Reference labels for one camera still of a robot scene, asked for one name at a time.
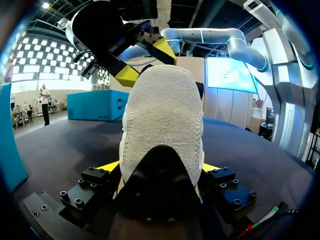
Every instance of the display screen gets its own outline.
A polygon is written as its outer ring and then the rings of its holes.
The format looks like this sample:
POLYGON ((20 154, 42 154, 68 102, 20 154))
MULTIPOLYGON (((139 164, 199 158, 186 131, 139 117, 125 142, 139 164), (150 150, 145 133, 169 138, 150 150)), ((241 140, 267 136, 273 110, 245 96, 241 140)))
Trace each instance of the display screen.
POLYGON ((230 57, 208 57, 206 72, 209 88, 257 93, 258 83, 242 61, 230 57))

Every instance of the checkered pattern wall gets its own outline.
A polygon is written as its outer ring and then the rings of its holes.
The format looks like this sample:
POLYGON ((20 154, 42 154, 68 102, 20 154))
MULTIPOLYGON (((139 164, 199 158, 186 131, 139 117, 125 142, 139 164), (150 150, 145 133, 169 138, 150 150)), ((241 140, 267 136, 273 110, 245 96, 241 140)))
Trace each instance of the checkered pattern wall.
MULTIPOLYGON (((80 75, 94 59, 86 53, 81 60, 73 63, 77 49, 71 44, 60 43, 39 37, 26 36, 18 45, 13 60, 12 82, 25 80, 71 80, 91 82, 80 75)), ((109 74, 101 69, 102 83, 109 83, 109 74)))

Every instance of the white sneaker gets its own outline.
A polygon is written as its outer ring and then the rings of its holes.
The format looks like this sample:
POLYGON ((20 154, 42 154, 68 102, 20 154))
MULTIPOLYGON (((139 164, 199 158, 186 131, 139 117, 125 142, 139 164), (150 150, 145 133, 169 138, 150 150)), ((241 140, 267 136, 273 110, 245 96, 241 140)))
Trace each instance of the white sneaker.
POLYGON ((122 125, 119 160, 125 182, 150 149, 169 145, 179 154, 192 184, 197 184, 205 159, 204 124, 190 72, 173 65, 148 68, 130 92, 122 125))

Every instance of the ceiling light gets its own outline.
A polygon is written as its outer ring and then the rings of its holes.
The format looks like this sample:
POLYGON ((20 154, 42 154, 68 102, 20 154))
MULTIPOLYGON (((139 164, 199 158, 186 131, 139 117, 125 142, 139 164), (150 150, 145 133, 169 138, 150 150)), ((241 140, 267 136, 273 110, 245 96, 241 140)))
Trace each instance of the ceiling light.
POLYGON ((44 2, 43 5, 42 5, 42 7, 43 7, 44 9, 48 9, 48 8, 50 7, 50 5, 49 5, 49 3, 44 2))

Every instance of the black work surface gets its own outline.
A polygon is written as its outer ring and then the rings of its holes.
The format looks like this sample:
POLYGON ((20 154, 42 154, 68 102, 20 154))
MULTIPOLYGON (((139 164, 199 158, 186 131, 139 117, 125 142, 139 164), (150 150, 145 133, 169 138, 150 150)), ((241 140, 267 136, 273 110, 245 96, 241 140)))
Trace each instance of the black work surface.
MULTIPOLYGON (((289 209, 300 208, 315 179, 310 167, 254 133, 210 117, 203 121, 205 162, 234 170, 242 186, 257 192, 256 208, 281 201, 289 209)), ((66 119, 19 137, 16 143, 29 178, 14 198, 20 202, 33 192, 46 191, 59 199, 59 192, 77 184, 88 166, 118 160, 122 133, 120 119, 66 119)))

